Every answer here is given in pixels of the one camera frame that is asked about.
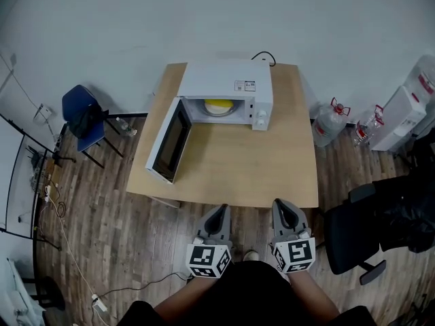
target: black office chair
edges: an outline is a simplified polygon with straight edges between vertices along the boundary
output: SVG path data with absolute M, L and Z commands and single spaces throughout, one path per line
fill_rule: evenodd
M 379 237 L 370 201 L 347 202 L 323 214 L 324 245 L 331 271 L 338 275 L 360 266 L 367 271 L 360 277 L 361 285 L 373 281 L 387 267 L 385 260 L 376 266 L 366 263 L 379 251 Z
M 375 194 L 382 194 L 382 197 L 395 196 L 405 192 L 409 188 L 410 182 L 412 181 L 409 180 L 408 175 L 405 175 L 366 183 L 351 190 L 347 194 L 345 202 L 356 203 Z

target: table leg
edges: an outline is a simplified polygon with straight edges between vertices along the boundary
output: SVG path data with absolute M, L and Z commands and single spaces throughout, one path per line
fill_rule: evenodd
M 163 203 L 164 205 L 170 206 L 171 208 L 178 209 L 181 206 L 181 203 L 174 199 L 158 198 L 158 197 L 151 197 L 151 196 L 148 197 L 157 200 L 158 202 Z

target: wooden table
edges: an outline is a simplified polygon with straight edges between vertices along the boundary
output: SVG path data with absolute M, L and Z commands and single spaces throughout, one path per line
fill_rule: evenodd
M 317 207 L 313 137 L 295 65 L 271 67 L 274 103 L 266 132 L 237 124 L 194 124 L 173 185 L 146 171 L 185 68 L 186 63 L 166 68 L 142 130 L 127 191 L 207 204 L 270 207 L 275 198 L 283 198 L 301 208 Z

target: shoe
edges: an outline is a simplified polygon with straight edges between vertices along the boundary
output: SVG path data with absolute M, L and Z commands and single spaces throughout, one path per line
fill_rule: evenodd
M 255 250 L 249 250 L 246 252 L 245 256 L 243 256 L 243 261 L 260 261 L 260 255 Z

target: microwave label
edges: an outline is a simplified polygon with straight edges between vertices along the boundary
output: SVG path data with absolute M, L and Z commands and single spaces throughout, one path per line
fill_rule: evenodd
M 255 92 L 256 82 L 255 81 L 236 81 L 234 83 L 234 90 L 236 92 Z

